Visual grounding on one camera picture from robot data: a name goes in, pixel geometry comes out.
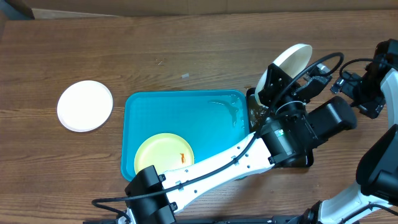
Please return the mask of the yellow plate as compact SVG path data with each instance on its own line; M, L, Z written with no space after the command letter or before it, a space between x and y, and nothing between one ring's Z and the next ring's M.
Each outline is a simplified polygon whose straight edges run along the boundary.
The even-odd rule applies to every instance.
M172 133L160 133L139 146L134 158L134 171L138 174L142 169L154 166L156 172L161 174L194 163L193 150L184 138Z

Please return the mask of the white plate with stain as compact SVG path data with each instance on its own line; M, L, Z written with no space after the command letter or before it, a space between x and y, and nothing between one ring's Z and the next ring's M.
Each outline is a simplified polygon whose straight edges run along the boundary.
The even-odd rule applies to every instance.
M67 129L83 133L102 126L113 110L113 96L100 82L83 80L69 86L57 103L57 116Z

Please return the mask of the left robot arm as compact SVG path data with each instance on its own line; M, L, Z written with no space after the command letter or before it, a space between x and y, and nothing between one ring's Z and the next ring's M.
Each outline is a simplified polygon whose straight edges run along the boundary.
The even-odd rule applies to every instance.
M316 147L357 125L350 105L339 96L306 111L306 103L318 95L312 83L330 76L321 66L298 71L270 64L255 90L266 112L254 131L194 165L163 173L154 166L139 171L125 189L127 210L120 222L174 223L176 213L222 184L273 168L311 166Z

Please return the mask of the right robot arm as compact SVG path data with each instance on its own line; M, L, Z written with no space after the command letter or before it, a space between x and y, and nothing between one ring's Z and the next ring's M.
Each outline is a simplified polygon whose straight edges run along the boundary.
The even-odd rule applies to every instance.
M378 43L374 57L366 62L362 77L341 68L332 91L350 97L352 106L372 119L386 107L389 129L361 158L352 185L291 223L358 223L376 210L396 214L391 207L397 205L397 41Z

